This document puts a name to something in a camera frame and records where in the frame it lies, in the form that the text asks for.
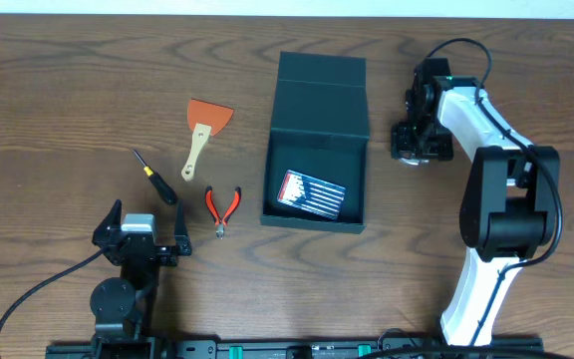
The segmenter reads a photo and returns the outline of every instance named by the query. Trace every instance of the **wooden table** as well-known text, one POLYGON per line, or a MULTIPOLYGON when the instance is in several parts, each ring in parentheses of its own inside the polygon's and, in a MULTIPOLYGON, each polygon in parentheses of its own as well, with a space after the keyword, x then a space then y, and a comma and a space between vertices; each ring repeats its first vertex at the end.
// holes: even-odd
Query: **wooden table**
MULTIPOLYGON (((413 67, 433 46, 469 36, 492 51, 493 104, 562 159, 566 227, 554 257, 524 270, 495 333, 539 334, 574 356, 574 21, 0 16, 0 317, 31 286, 96 251, 93 229, 115 199, 163 204, 136 148, 184 200, 194 254, 164 270, 155 326, 233 338, 377 336, 390 327, 436 333, 461 271, 457 212, 470 163, 409 168, 391 159, 413 67), (371 121, 367 229, 334 234, 259 224, 265 151, 281 50, 367 58, 371 121), (189 152, 190 98, 231 106, 231 123, 189 152), (205 186, 219 206, 243 202, 214 238, 205 186)), ((483 54, 442 51, 457 74, 481 76, 483 54)), ((40 358, 51 340, 94 332, 93 288, 119 274, 104 259, 41 290, 10 318, 4 358, 40 358)))

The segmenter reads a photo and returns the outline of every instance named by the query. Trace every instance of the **pliers jaw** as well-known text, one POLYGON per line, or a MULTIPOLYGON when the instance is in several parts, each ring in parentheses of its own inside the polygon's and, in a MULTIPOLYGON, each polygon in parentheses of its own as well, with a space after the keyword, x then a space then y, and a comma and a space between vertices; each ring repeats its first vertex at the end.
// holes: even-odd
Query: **pliers jaw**
POLYGON ((205 189, 205 204, 207 205, 207 209, 209 209, 209 213, 211 214, 211 217, 214 219, 214 224, 216 225, 216 238, 222 239, 225 236, 225 228, 227 227, 227 223, 229 222, 229 219, 238 208, 238 205, 240 204, 240 199, 241 199, 241 190, 240 187, 237 187, 234 192, 234 200, 229 206, 227 212, 225 213, 225 216, 221 218, 212 200, 211 185, 209 185, 205 189))
POLYGON ((225 236, 225 225, 219 223, 216 225, 216 239, 222 239, 225 236))

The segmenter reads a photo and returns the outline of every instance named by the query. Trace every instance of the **white wall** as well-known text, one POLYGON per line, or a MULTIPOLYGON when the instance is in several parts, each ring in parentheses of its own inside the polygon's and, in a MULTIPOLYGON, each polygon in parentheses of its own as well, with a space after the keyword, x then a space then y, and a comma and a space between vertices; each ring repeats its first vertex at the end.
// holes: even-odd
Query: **white wall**
POLYGON ((574 19, 574 0, 0 0, 0 13, 574 19))

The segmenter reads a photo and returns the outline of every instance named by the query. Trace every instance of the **open box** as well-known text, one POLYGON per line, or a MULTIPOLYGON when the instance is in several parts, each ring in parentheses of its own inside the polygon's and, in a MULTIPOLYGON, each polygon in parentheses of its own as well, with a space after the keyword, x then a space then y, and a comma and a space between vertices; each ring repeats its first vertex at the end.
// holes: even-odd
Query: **open box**
POLYGON ((365 59, 283 52, 271 120, 263 225, 361 233, 369 117, 365 59), (278 202, 287 170, 346 189, 337 220, 278 202))

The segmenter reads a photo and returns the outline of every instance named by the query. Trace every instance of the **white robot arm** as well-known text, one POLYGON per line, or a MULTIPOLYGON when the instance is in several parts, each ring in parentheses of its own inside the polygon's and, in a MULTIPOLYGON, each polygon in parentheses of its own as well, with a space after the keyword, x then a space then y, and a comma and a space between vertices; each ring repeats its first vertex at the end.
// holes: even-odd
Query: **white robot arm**
MULTIPOLYGON (((480 90, 480 97, 493 117, 505 129, 510 129, 510 126, 490 104, 484 90, 480 90)), ((459 141, 471 161, 478 148, 498 146, 504 150, 519 150, 517 145, 506 139, 475 104, 475 87, 457 87, 442 93, 436 115, 439 122, 459 141)), ((514 131, 511 132, 523 144, 532 145, 526 138, 514 131)), ((508 179, 506 185, 515 185, 515 181, 508 179)), ((471 344, 475 331, 478 330, 479 320, 494 290, 499 272, 504 267, 519 261, 519 257, 512 256, 497 257, 484 262, 475 248, 467 249, 464 268, 459 277, 455 295, 439 320, 446 343, 449 345, 471 344)), ((512 280, 520 270, 521 268, 516 268, 507 273, 473 345, 490 344, 491 328, 495 316, 512 280)))
MULTIPOLYGON (((551 188, 498 126, 525 146, 533 144, 510 128, 480 89, 479 101, 497 124, 489 119, 475 101, 477 84, 472 77, 451 76, 446 59, 426 58, 407 91, 409 118, 392 130, 392 156, 407 164, 451 160, 453 137, 472 161, 459 216, 468 249, 453 299, 440 318, 449 345, 491 343, 493 321, 521 268, 502 273, 501 279, 500 272, 531 258, 553 233, 551 188), (526 197, 507 197, 506 187, 513 185, 526 188, 526 197)), ((557 152, 531 148, 557 181, 557 152)))

